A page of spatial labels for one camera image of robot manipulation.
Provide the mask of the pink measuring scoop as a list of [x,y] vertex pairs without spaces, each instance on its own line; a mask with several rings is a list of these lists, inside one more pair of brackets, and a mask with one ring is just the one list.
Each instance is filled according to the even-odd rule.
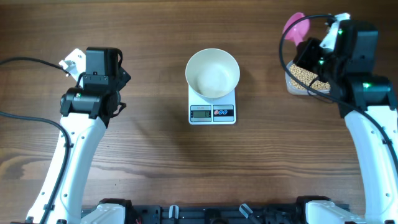
[[[296,12],[293,14],[289,20],[286,22],[283,34],[286,32],[287,28],[291,26],[295,21],[305,17],[305,14],[302,12]],[[294,25],[285,36],[285,40],[289,40],[295,44],[297,47],[301,42],[303,42],[303,38],[306,36],[307,32],[310,28],[310,21],[308,19],[299,22],[298,24]]]

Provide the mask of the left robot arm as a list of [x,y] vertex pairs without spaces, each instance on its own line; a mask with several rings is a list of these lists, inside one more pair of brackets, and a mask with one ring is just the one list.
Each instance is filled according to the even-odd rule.
[[26,223],[79,223],[88,173],[110,119],[124,108],[120,91],[131,79],[117,48],[75,49],[58,67],[76,80],[60,100],[57,146]]

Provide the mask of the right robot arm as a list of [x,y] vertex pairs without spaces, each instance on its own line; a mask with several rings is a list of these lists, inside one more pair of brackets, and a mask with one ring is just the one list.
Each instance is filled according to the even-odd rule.
[[294,64],[330,84],[353,139],[366,199],[364,217],[331,202],[305,203],[306,223],[397,223],[397,98],[388,78],[373,74],[377,29],[349,14],[328,15],[328,34],[297,44]]

